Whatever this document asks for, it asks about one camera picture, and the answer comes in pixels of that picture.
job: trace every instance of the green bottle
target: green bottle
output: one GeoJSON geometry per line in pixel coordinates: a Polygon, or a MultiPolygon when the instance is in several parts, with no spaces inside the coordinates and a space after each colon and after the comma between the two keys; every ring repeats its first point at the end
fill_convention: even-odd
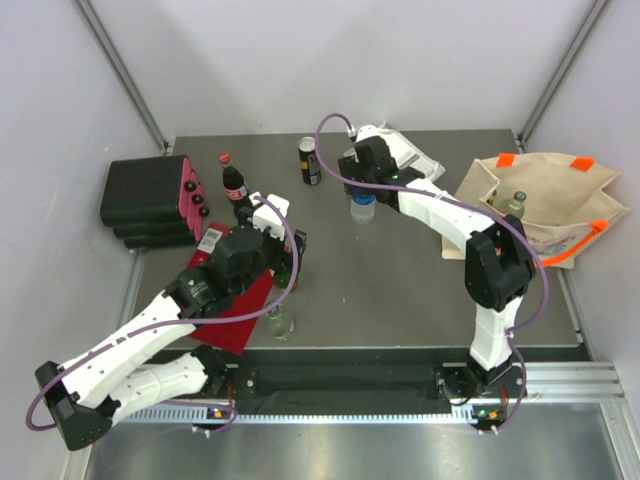
{"type": "Polygon", "coordinates": [[[497,210],[503,215],[513,215],[514,217],[524,217],[524,201],[527,199],[527,194],[521,191],[517,191],[513,194],[513,198],[507,198],[500,205],[497,210]]]}

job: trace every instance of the coca-cola bottle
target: coca-cola bottle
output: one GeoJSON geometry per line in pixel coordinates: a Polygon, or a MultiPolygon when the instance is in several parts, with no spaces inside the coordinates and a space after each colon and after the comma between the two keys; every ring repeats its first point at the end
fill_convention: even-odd
{"type": "Polygon", "coordinates": [[[236,167],[231,165],[231,155],[222,153],[218,157],[220,165],[222,165],[222,185],[224,191],[233,204],[233,212],[238,216],[240,207],[251,206],[249,199],[249,189],[244,183],[244,177],[236,167]]]}

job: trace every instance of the canvas bag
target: canvas bag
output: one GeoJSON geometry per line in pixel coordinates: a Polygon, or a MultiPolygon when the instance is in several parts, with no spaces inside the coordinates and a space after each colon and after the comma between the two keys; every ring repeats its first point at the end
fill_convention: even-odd
{"type": "MultiPolygon", "coordinates": [[[[575,257],[629,212],[602,191],[620,175],[589,157],[503,153],[474,160],[455,198],[499,214],[487,203],[494,190],[494,206],[522,190],[527,194],[522,223],[529,243],[545,267],[573,268],[575,257]]],[[[464,258],[449,240],[442,240],[443,258],[464,258]]]]}

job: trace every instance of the blue bottle cap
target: blue bottle cap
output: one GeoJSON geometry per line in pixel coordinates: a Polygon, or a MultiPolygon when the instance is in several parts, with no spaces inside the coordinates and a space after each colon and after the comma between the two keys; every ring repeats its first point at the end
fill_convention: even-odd
{"type": "Polygon", "coordinates": [[[353,201],[358,205],[370,205],[376,199],[376,196],[371,193],[356,193],[353,196],[353,201]]]}

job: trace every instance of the black container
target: black container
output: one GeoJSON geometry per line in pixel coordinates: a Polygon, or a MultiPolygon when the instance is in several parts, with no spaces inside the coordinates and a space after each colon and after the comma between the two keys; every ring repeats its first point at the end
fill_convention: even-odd
{"type": "Polygon", "coordinates": [[[130,250],[138,248],[163,248],[178,247],[182,245],[194,245],[196,237],[193,232],[175,235],[152,235],[125,238],[124,244],[130,250]]]}
{"type": "Polygon", "coordinates": [[[145,237],[153,235],[187,234],[191,231],[187,220],[165,223],[132,223],[113,227],[113,233],[117,238],[145,237]]]}
{"type": "Polygon", "coordinates": [[[316,141],[313,137],[302,137],[298,142],[298,156],[302,181],[307,185],[317,185],[322,180],[320,162],[316,157],[316,141]]]}
{"type": "Polygon", "coordinates": [[[107,227],[186,217],[191,162],[183,155],[111,163],[100,206],[107,227]]]}

